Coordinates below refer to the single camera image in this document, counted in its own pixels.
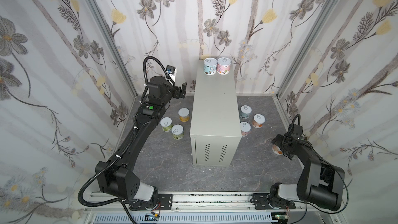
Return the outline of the blue labelled can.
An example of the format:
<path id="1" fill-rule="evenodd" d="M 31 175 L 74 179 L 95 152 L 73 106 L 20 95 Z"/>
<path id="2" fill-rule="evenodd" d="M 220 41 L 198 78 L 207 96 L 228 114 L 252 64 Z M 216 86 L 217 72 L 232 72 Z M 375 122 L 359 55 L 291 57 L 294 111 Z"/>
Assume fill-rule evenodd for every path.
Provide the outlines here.
<path id="1" fill-rule="evenodd" d="M 206 75 L 214 75 L 217 73 L 218 61 L 215 58 L 206 58 L 203 63 L 204 73 Z"/>

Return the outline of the pink labelled can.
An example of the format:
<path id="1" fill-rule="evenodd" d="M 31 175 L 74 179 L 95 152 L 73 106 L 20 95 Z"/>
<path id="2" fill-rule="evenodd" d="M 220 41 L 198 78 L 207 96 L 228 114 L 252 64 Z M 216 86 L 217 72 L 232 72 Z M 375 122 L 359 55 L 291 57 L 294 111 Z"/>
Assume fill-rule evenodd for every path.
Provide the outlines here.
<path id="1" fill-rule="evenodd" d="M 231 70 L 232 61 L 229 58 L 221 57 L 218 59 L 217 73 L 220 75 L 226 75 Z"/>

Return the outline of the brown labelled can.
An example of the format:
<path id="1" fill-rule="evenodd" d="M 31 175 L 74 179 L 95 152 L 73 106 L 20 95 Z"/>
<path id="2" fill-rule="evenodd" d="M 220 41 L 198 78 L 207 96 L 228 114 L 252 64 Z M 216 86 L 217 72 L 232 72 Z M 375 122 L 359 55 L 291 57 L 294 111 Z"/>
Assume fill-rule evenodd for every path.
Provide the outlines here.
<path id="1" fill-rule="evenodd" d="M 280 150 L 280 148 L 279 148 L 278 146 L 276 146 L 276 145 L 273 145 L 273 146 L 272 146 L 272 150 L 273 150 L 274 154 L 276 154 L 276 155 L 278 155 L 278 156 L 283 155 L 283 152 L 282 152 L 282 151 Z"/>

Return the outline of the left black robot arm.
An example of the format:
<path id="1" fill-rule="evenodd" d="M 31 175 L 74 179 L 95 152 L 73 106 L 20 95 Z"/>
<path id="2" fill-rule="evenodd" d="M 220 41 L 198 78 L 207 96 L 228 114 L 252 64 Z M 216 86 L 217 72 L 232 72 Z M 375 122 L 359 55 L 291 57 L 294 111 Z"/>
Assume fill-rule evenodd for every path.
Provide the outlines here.
<path id="1" fill-rule="evenodd" d="M 100 161 L 95 167 L 95 174 L 80 189 L 78 202 L 86 207 L 99 207 L 115 202 L 133 205 L 140 204 L 144 208 L 155 208 L 159 204 L 158 190 L 154 186 L 141 182 L 134 174 L 138 156 L 151 133 L 156 129 L 168 110 L 172 99 L 183 99 L 186 96 L 187 84 L 176 86 L 172 75 L 174 66 L 164 66 L 153 56 L 143 61 L 143 67 L 148 61 L 156 62 L 163 71 L 162 76 L 149 78 L 143 71 L 145 88 L 140 100 L 140 106 L 134 115 L 133 127 L 114 154 L 106 161 Z M 102 193 L 113 196 L 102 202 L 85 200 L 85 190 L 97 181 Z"/>

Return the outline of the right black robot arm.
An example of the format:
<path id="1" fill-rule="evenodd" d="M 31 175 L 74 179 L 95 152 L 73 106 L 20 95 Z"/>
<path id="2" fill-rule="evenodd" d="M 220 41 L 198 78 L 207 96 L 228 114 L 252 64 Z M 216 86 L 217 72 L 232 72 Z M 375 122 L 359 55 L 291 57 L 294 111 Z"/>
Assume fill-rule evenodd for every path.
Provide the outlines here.
<path id="1" fill-rule="evenodd" d="M 301 115 L 293 117 L 285 134 L 277 135 L 272 144 L 282 155 L 292 160 L 297 157 L 304 169 L 296 184 L 275 183 L 267 196 L 272 208 L 291 208 L 295 202 L 307 203 L 327 214 L 342 212 L 343 192 L 347 192 L 345 172 L 327 162 L 305 138 L 301 126 Z"/>

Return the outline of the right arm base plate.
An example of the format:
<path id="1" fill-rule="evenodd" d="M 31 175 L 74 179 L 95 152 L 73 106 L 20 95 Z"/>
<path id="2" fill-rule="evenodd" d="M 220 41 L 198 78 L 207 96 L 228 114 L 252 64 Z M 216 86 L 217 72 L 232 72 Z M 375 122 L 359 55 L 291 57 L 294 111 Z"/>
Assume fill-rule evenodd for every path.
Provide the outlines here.
<path id="1" fill-rule="evenodd" d="M 274 209 L 274 210 L 288 210 L 296 209 L 295 203 L 286 199 L 280 198 L 278 195 L 271 196 L 271 194 L 253 194 L 250 203 L 255 206 L 256 210 Z"/>

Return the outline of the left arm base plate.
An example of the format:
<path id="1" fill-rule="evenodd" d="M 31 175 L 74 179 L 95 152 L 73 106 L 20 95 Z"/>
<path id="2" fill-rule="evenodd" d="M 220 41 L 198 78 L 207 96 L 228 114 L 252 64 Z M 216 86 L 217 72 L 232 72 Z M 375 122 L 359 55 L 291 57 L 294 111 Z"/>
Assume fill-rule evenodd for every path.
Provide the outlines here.
<path id="1" fill-rule="evenodd" d="M 133 200 L 129 204 L 131 211 L 170 211 L 173 204 L 173 194 L 158 194 L 150 201 Z"/>

